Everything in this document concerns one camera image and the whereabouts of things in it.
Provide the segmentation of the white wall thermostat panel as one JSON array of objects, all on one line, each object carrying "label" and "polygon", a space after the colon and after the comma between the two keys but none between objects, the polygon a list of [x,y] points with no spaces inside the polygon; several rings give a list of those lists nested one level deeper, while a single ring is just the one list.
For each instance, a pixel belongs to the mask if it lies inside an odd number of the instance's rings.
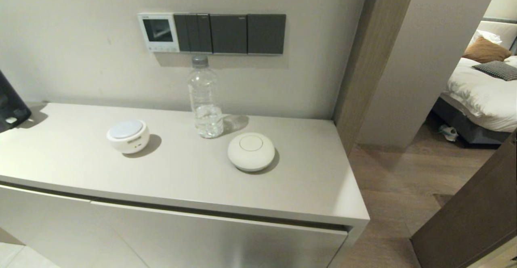
[{"label": "white wall thermostat panel", "polygon": [[180,51],[173,13],[138,13],[137,18],[149,52]]}]

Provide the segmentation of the white round puck device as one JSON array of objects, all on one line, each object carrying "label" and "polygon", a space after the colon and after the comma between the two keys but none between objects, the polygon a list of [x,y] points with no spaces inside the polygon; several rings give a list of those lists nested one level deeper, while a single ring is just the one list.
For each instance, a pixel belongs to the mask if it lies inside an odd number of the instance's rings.
[{"label": "white round puck device", "polygon": [[227,156],[239,170],[246,172],[262,171],[269,167],[276,150],[273,142],[264,134],[246,132],[237,135],[228,144]]}]

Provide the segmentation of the clear plastic water bottle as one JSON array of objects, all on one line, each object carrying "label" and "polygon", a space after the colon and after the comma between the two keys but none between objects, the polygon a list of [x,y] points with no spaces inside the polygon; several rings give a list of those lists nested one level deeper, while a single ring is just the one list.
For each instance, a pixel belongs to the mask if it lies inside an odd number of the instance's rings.
[{"label": "clear plastic water bottle", "polygon": [[218,75],[209,66],[207,55],[194,55],[188,77],[191,109],[196,131],[202,138],[216,138],[223,132],[219,103]]}]

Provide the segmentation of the grey cabinet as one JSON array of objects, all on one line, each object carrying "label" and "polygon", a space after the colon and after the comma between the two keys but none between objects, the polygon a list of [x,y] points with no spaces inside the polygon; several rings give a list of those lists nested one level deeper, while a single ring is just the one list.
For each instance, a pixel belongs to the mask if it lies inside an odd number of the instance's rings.
[{"label": "grey cabinet", "polygon": [[[36,104],[33,118],[0,133],[0,185],[77,199],[158,209],[341,226],[348,233],[327,268],[338,268],[370,222],[332,121],[229,115],[227,130],[201,138],[190,112]],[[140,119],[148,145],[135,154],[111,147],[107,131]],[[239,134],[274,144],[262,171],[227,156]]]}]

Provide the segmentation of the grey cabinet door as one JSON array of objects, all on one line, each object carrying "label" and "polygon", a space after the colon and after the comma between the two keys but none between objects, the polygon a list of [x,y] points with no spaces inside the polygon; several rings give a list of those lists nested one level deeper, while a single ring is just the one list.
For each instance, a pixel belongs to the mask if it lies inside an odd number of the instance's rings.
[{"label": "grey cabinet door", "polygon": [[89,200],[0,185],[0,228],[60,268],[148,268]]},{"label": "grey cabinet door", "polygon": [[92,202],[149,268],[327,268],[341,226]]}]

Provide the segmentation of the light shoe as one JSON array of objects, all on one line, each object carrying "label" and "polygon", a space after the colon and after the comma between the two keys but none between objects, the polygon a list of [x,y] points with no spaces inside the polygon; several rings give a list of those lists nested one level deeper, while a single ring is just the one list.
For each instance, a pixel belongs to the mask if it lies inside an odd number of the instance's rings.
[{"label": "light shoe", "polygon": [[443,134],[445,139],[449,142],[456,142],[458,138],[458,133],[455,128],[447,126],[445,124],[441,125],[438,128],[438,132]]}]

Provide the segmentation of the dark bed base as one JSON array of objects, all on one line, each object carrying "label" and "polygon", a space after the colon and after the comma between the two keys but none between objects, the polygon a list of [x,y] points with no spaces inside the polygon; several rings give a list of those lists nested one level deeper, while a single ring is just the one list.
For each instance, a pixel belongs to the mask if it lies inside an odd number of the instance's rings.
[{"label": "dark bed base", "polygon": [[501,145],[508,139],[511,132],[497,132],[477,125],[467,117],[466,111],[461,111],[443,98],[438,98],[432,112],[447,126],[454,128],[459,137],[468,144]]}]

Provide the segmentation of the bed with white duvet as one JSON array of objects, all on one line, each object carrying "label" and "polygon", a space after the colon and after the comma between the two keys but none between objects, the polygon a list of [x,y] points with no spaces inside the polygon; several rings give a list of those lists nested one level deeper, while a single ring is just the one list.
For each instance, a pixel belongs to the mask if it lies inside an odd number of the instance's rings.
[{"label": "bed with white duvet", "polygon": [[460,58],[440,98],[487,130],[512,133],[517,128],[517,80],[494,78]]}]

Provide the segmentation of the dark brown wooden door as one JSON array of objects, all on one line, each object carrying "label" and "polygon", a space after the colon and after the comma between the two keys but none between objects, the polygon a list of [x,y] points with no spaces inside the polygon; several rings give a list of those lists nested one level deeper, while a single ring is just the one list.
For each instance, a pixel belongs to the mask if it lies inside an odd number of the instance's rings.
[{"label": "dark brown wooden door", "polygon": [[467,268],[517,237],[517,129],[411,237],[421,268]]}]

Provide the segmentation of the brown pillow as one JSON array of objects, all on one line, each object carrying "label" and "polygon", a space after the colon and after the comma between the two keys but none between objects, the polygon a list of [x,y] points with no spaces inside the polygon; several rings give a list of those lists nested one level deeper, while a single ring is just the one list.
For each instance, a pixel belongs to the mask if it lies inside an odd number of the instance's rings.
[{"label": "brown pillow", "polygon": [[471,59],[479,63],[488,63],[492,61],[504,61],[511,55],[512,53],[508,49],[480,36],[473,44],[467,47],[462,58]]}]

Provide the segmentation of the black white checked pillow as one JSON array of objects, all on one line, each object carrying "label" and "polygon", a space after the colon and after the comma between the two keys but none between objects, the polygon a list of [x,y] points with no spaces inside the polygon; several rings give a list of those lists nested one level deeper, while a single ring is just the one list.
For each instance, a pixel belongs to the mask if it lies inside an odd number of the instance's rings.
[{"label": "black white checked pillow", "polygon": [[517,81],[517,67],[506,64],[506,62],[491,61],[474,65],[472,68],[506,82]]}]

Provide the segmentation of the black device with white label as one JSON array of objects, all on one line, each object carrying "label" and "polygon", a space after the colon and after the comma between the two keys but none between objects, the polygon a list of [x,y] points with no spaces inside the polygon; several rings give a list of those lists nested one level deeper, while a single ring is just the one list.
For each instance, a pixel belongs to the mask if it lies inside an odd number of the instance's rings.
[{"label": "black device with white label", "polygon": [[31,110],[0,71],[0,133],[16,128],[31,115]]}]

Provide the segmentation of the beige padded headboard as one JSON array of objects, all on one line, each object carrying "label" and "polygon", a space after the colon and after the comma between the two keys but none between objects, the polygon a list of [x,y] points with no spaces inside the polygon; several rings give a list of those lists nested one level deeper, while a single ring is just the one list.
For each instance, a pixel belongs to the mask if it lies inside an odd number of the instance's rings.
[{"label": "beige padded headboard", "polygon": [[517,21],[509,19],[484,18],[480,21],[478,30],[498,35],[500,46],[517,55]]}]

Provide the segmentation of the dark grey single wall switch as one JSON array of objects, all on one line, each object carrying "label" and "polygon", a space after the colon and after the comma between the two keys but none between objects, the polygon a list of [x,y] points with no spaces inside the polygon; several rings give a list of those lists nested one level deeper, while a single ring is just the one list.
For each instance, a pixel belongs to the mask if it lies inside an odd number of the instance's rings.
[{"label": "dark grey single wall switch", "polygon": [[282,55],[286,34],[286,18],[285,14],[248,14],[248,54]]},{"label": "dark grey single wall switch", "polygon": [[214,54],[247,54],[247,16],[209,15]]}]

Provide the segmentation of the brown wooden door frame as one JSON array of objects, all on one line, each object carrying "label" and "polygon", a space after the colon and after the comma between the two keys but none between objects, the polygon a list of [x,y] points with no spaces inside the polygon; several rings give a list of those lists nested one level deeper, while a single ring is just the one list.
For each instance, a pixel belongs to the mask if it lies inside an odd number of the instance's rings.
[{"label": "brown wooden door frame", "polygon": [[365,0],[332,119],[347,155],[389,60],[411,0]]}]

